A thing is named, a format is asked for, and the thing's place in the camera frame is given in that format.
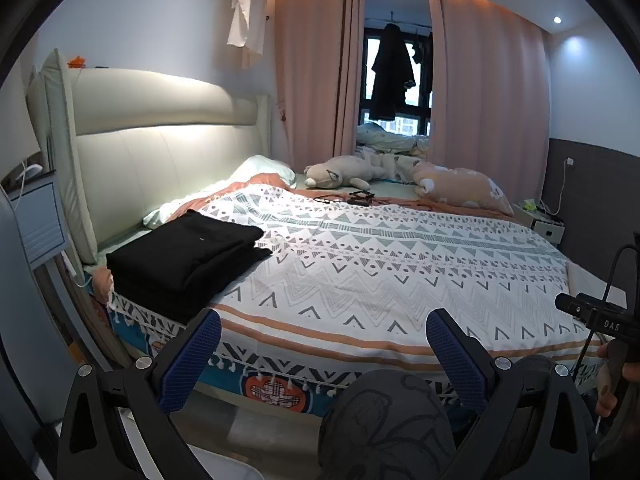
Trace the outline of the person's right hand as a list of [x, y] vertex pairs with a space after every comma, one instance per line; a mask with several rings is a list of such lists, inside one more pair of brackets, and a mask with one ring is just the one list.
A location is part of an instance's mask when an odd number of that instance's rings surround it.
[[639, 363], [627, 363], [626, 354], [626, 344], [617, 339], [607, 342], [598, 349], [598, 357], [605, 360], [597, 376], [596, 413], [599, 416], [610, 416], [623, 402], [625, 396], [623, 382], [628, 384], [639, 382]]

